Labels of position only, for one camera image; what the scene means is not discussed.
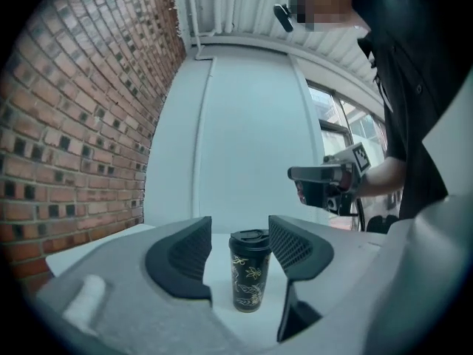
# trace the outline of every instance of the short sleeve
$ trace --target short sleeve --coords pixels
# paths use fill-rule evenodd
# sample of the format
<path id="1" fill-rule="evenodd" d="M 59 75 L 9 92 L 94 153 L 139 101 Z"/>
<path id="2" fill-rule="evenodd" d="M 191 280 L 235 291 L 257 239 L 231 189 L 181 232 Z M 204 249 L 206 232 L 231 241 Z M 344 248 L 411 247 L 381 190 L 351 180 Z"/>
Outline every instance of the short sleeve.
<path id="1" fill-rule="evenodd" d="M 387 136 L 387 156 L 406 161 L 406 148 L 399 133 L 398 125 L 396 124 L 391 110 L 384 105 L 384 120 L 386 125 Z"/>

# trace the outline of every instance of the ceiling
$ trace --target ceiling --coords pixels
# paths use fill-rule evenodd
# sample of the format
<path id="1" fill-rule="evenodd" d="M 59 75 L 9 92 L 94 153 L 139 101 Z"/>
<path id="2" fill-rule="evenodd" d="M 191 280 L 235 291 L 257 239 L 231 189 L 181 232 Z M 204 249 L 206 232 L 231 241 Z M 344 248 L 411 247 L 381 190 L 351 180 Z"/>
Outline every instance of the ceiling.
<path id="1" fill-rule="evenodd" d="M 361 81 L 370 92 L 378 94 L 378 89 L 372 82 L 375 70 L 371 69 L 369 61 L 356 43 L 357 38 L 366 34 L 365 29 L 351 27 L 307 32 L 298 27 L 292 33 L 286 33 L 273 14 L 273 5 L 287 3 L 287 0 L 234 0 L 233 4 L 232 1 L 196 0 L 199 31 L 204 33 L 217 28 L 213 41 L 222 36 L 283 41 L 286 45 L 298 47 L 307 54 L 329 61 Z M 188 14 L 188 27 L 191 28 L 191 36 L 194 36 L 190 16 Z"/>

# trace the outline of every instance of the brick wall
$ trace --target brick wall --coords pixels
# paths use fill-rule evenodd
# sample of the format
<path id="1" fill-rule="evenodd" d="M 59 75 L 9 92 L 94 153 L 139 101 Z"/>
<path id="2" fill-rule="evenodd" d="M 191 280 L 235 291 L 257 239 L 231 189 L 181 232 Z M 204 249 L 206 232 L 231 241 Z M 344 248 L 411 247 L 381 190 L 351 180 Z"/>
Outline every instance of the brick wall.
<path id="1" fill-rule="evenodd" d="M 30 290 L 44 257 L 143 222 L 146 164 L 185 57 L 173 0 L 45 0 L 0 80 L 0 239 Z"/>

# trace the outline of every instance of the cup lid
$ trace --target cup lid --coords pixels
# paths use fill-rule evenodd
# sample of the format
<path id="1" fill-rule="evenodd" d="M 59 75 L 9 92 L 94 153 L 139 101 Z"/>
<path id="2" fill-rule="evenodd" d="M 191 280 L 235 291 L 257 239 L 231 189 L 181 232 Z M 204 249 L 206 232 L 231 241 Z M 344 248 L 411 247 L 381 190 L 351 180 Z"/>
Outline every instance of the cup lid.
<path id="1" fill-rule="evenodd" d="M 238 254 L 254 251 L 270 252 L 269 230 L 253 229 L 231 233 L 228 246 Z"/>

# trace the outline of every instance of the white table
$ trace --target white table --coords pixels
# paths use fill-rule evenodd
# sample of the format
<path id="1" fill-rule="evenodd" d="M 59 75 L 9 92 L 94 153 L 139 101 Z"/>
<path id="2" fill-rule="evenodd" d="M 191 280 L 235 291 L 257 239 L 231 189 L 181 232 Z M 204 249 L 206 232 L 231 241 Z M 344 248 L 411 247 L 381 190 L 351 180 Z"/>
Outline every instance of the white table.
<path id="1" fill-rule="evenodd" d="M 130 229 L 74 247 L 46 258 L 51 272 L 58 276 L 85 257 L 99 245 L 140 231 L 153 229 L 150 225 L 136 225 Z M 286 276 L 274 255 L 271 255 L 265 294 L 259 310 L 242 313 L 232 300 L 229 234 L 212 234 L 212 251 L 205 264 L 203 282 L 211 289 L 215 315 L 235 335 L 255 351 L 277 345 L 276 334 L 284 308 Z"/>

